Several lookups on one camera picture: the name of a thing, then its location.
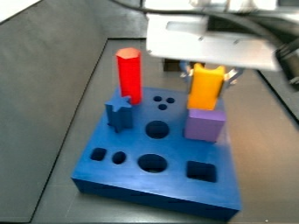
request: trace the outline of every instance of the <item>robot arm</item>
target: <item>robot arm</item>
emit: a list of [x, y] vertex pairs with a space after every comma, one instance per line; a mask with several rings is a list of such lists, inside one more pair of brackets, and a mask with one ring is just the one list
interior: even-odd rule
[[146, 8], [111, 1], [146, 13], [153, 56], [284, 70], [299, 84], [297, 0], [145, 0]]

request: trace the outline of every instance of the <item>large round hole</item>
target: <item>large round hole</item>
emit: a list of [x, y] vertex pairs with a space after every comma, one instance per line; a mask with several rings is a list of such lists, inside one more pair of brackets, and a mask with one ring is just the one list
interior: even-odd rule
[[163, 97], [162, 97], [162, 96], [157, 96], [157, 97], [154, 98], [154, 100], [155, 100], [157, 102], [161, 102], [161, 101], [163, 100]]
[[174, 103], [174, 102], [175, 102], [175, 99], [170, 97], [170, 98], [166, 99], [166, 101], [167, 101], [169, 103]]
[[109, 151], [107, 151], [106, 149], [103, 149], [103, 148], [97, 148], [97, 149], [93, 151], [90, 158], [91, 158], [93, 160], [102, 161], [102, 160], [105, 159], [106, 155], [107, 155], [107, 152], [109, 152]]
[[117, 165], [121, 165], [126, 162], [126, 160], [127, 160], [127, 154], [123, 151], [117, 152], [113, 157], [113, 162]]
[[138, 159], [138, 164], [146, 172], [158, 173], [167, 168], [166, 159], [155, 154], [146, 154]]
[[146, 134], [155, 139], [167, 137], [170, 134], [170, 128], [166, 122], [153, 121], [146, 125]]
[[158, 106], [158, 108], [159, 108], [161, 110], [167, 110], [167, 106], [166, 106], [165, 104], [161, 104], [161, 105]]

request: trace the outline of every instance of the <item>red cylinder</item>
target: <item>red cylinder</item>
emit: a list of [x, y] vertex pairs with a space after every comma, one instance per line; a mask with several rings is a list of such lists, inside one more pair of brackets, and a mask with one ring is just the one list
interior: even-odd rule
[[135, 48], [117, 52], [118, 76], [122, 96], [131, 96], [131, 104], [142, 101], [142, 53]]

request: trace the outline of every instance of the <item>small square hole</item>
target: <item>small square hole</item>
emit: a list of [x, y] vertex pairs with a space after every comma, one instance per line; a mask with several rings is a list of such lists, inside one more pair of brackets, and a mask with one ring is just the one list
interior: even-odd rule
[[93, 151], [90, 158], [91, 158], [93, 160], [102, 161], [102, 160], [105, 159], [106, 155], [107, 155], [107, 152], [109, 152], [109, 151], [107, 151], [106, 149], [103, 149], [103, 148], [97, 148], [97, 149]]
[[195, 161], [187, 162], [187, 178], [217, 182], [217, 167]]

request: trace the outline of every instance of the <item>hole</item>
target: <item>hole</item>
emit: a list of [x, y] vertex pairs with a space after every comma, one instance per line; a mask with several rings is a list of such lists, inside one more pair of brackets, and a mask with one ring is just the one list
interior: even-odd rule
[[166, 159], [155, 154], [146, 154], [138, 159], [138, 164], [146, 172], [158, 173], [167, 167]]
[[170, 128], [166, 122], [154, 121], [146, 125], [146, 134], [155, 139], [167, 137], [170, 134]]
[[161, 101], [163, 100], [163, 97], [162, 97], [162, 96], [157, 96], [157, 97], [154, 98], [154, 100], [155, 100], [157, 102], [161, 102]]
[[217, 167], [214, 164], [205, 164], [201, 162], [187, 162], [187, 177], [190, 179], [217, 182]]
[[91, 158], [93, 160], [102, 161], [102, 160], [105, 159], [106, 155], [107, 155], [107, 152], [109, 152], [109, 151], [107, 151], [106, 149], [103, 149], [103, 148], [97, 148], [97, 149], [93, 151], [90, 158]]
[[174, 103], [174, 102], [175, 102], [175, 99], [170, 97], [170, 98], [166, 99], [166, 101], [167, 101], [169, 103]]
[[165, 104], [161, 104], [161, 105], [158, 106], [158, 108], [159, 108], [161, 110], [167, 110], [167, 106], [166, 106]]
[[113, 162], [117, 165], [121, 165], [126, 162], [126, 160], [127, 160], [127, 154], [123, 151], [117, 152], [113, 157]]

